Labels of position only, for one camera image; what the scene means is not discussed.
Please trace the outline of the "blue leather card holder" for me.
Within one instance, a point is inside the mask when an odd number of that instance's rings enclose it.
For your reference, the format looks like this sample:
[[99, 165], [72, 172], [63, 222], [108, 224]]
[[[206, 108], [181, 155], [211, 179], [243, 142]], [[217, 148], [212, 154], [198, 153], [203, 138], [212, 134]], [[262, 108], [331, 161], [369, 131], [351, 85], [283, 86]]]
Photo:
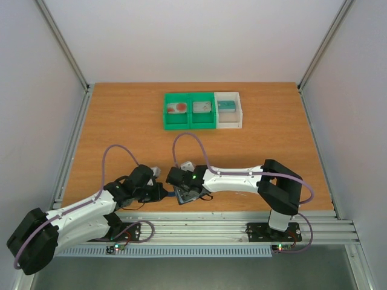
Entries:
[[178, 204], [183, 205], [199, 199], [200, 194], [195, 191], [185, 191], [175, 187], [172, 192], [169, 192], [169, 197], [176, 197]]

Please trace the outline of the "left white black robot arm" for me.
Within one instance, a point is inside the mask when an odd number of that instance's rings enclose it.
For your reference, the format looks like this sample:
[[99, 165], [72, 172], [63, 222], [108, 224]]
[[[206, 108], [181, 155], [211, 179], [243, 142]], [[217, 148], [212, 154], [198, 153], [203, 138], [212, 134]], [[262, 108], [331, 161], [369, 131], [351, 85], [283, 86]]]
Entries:
[[116, 212], [133, 202], [158, 202], [167, 196], [158, 167], [137, 166], [128, 176], [96, 194], [57, 210], [30, 210], [7, 241], [14, 268], [26, 275], [46, 267], [61, 251], [89, 240], [116, 240], [122, 222]]

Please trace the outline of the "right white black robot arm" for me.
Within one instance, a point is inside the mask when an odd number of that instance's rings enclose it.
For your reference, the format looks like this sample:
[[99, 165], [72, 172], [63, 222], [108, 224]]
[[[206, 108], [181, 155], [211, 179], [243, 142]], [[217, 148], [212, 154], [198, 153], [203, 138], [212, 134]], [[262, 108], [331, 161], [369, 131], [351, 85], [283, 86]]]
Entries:
[[273, 159], [245, 169], [193, 166], [187, 162], [179, 168], [172, 167], [166, 178], [180, 204], [218, 192], [259, 195], [270, 206], [267, 232], [276, 240], [288, 233], [291, 217], [298, 214], [302, 181], [301, 176]]

